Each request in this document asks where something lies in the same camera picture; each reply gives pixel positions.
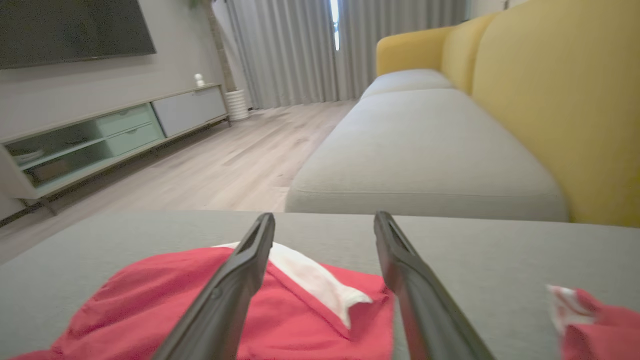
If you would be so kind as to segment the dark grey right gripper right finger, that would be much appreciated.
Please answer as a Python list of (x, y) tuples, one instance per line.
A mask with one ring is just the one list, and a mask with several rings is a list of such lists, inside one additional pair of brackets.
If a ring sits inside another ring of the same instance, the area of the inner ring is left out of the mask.
[(410, 358), (493, 360), (465, 313), (388, 212), (375, 214), (374, 233), (382, 278), (397, 297)]

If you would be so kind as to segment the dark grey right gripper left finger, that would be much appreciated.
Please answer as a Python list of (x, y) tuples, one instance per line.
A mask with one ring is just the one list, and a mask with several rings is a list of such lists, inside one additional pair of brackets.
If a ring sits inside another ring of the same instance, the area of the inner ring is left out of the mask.
[(265, 277), (275, 218), (260, 214), (153, 354), (154, 360), (234, 360)]

